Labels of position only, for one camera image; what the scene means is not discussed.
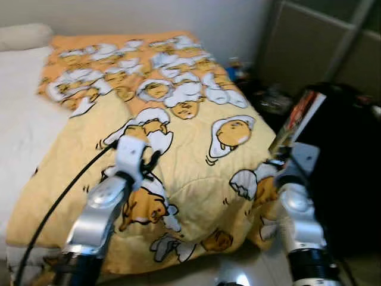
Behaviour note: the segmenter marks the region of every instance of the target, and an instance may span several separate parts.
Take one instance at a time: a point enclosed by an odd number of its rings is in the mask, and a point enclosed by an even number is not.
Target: black wire
[[[69,192],[71,187],[78,181],[78,179],[85,173],[85,171],[90,168],[91,165],[93,165],[97,159],[101,158],[108,150],[111,148],[116,148],[117,141],[114,141],[112,144],[105,147],[99,154],[97,154],[79,173],[78,175],[70,182],[70,184],[66,187],[66,189],[62,192],[62,194],[56,199],[54,204],[51,206],[51,208],[46,213],[45,217],[42,219],[40,225],[38,226],[37,230],[35,231],[35,234],[33,234],[32,239],[30,240],[28,247],[24,253],[24,256],[20,262],[20,266],[18,267],[16,278],[14,281],[15,286],[20,286],[21,278],[23,276],[23,271],[26,266],[26,262],[29,258],[29,254],[32,250],[32,248],[35,246],[35,243],[37,241],[38,236],[40,235],[43,227],[45,226],[46,222],[48,221],[50,215],[54,212],[55,208],[58,206],[58,204],[63,200],[63,198],[66,196],[66,194]]]

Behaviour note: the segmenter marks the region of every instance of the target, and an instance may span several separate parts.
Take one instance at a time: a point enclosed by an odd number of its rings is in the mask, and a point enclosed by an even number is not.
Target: white mattress
[[[19,193],[70,112],[36,95],[49,47],[0,52],[0,259]]]

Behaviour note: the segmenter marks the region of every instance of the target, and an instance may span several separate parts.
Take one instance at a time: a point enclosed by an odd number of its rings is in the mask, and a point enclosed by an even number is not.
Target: blanket pattern
[[[124,203],[105,273],[147,272],[233,251],[246,237],[269,245],[276,170],[262,162],[274,135],[190,33],[56,36],[38,93],[73,113],[8,225],[12,271],[11,249],[28,243],[64,185],[123,135],[145,141],[147,158],[155,151],[161,158]],[[63,246],[88,192],[115,172],[114,153],[104,157],[57,208],[39,247]],[[46,261],[54,261],[47,258],[28,264],[40,267],[29,275],[36,285],[43,285],[36,282],[43,281],[40,272],[49,271]]]

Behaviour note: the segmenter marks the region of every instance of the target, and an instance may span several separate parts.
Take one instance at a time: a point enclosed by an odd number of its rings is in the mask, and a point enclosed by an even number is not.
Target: white tile floor
[[[219,282],[243,286],[288,286],[291,277],[279,241],[270,251],[260,252],[246,242],[236,252],[204,256],[146,275],[129,276],[103,286],[215,286]]]
[[[381,260],[378,254],[347,260],[359,286],[381,285]],[[341,272],[344,285],[350,285]],[[0,262],[0,286],[9,286],[9,275]],[[260,252],[250,242],[231,254],[204,256],[144,275],[130,275],[102,286],[215,286],[222,280],[243,286],[290,286],[286,256],[277,238],[272,248]]]

